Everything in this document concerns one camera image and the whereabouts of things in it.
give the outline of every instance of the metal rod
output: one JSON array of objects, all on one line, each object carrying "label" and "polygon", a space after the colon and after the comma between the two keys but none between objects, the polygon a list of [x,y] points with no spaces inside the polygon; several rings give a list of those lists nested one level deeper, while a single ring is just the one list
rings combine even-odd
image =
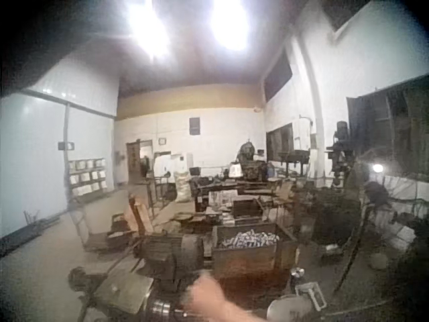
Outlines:
[{"label": "metal rod", "polygon": [[336,294],[341,286],[343,285],[348,273],[350,272],[351,266],[353,265],[353,262],[356,259],[356,255],[359,251],[359,248],[361,247],[361,242],[362,242],[362,237],[363,234],[365,233],[365,228],[368,224],[368,219],[369,219],[369,215],[371,214],[372,210],[374,210],[373,207],[367,206],[366,210],[365,210],[365,214],[363,215],[363,219],[362,219],[362,224],[359,228],[359,232],[357,234],[357,240],[355,243],[355,247],[353,248],[353,251],[351,252],[350,258],[349,258],[349,262],[347,263],[344,271],[343,271],[343,275],[341,276],[340,280],[338,281],[333,294]]},{"label": "metal rod", "polygon": [[149,207],[151,208],[151,212],[152,212],[152,219],[155,218],[155,212],[154,212],[154,200],[152,199],[152,191],[150,189],[150,182],[149,184],[146,185],[147,187],[147,197],[149,199]]}]

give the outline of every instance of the fluorescent light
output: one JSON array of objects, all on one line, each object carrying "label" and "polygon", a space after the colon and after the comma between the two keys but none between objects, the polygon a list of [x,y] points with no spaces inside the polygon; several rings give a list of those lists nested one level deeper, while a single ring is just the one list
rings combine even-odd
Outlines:
[{"label": "fluorescent light", "polygon": [[151,0],[147,0],[145,5],[130,6],[129,25],[135,41],[151,59],[154,56],[163,56],[167,52],[167,32],[156,16]]},{"label": "fluorescent light", "polygon": [[249,26],[240,0],[214,0],[211,22],[215,38],[226,48],[246,47]]},{"label": "fluorescent light", "polygon": [[384,167],[381,164],[374,164],[373,165],[373,170],[376,173],[381,173],[384,171]]}]

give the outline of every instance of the metal box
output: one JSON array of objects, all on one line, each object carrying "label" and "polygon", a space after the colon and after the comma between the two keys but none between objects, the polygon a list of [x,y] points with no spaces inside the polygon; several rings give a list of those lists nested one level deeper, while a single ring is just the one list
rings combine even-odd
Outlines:
[{"label": "metal box", "polygon": [[[271,246],[221,248],[224,239],[253,229],[255,233],[275,233],[280,240]],[[213,274],[215,278],[234,278],[289,270],[295,262],[296,238],[275,223],[256,223],[236,227],[213,227]]]}]

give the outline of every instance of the ceiling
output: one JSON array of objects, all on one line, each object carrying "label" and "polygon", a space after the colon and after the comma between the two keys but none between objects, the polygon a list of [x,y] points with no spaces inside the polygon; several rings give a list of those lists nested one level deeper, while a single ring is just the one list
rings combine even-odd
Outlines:
[{"label": "ceiling", "polygon": [[169,54],[154,61],[130,37],[127,21],[127,5],[144,0],[30,1],[25,13],[20,2],[12,3],[14,19],[2,28],[1,96],[31,86],[69,52],[94,39],[114,47],[122,97],[190,85],[255,84],[306,3],[241,0],[249,41],[246,49],[232,51],[215,40],[210,28],[213,0],[152,1],[170,38]]},{"label": "ceiling", "polygon": [[190,85],[257,83],[305,1],[241,3],[249,21],[249,40],[246,49],[234,51],[222,47],[212,34],[212,1],[153,0],[170,39],[169,53],[151,61],[132,39],[117,40],[123,55],[120,96]]}]

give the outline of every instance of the metal parts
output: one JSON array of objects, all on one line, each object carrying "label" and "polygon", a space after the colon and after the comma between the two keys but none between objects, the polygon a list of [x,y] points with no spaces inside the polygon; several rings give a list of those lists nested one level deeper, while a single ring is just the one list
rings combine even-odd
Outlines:
[{"label": "metal parts", "polygon": [[253,248],[274,245],[280,237],[274,233],[255,233],[253,229],[222,241],[223,248]]}]

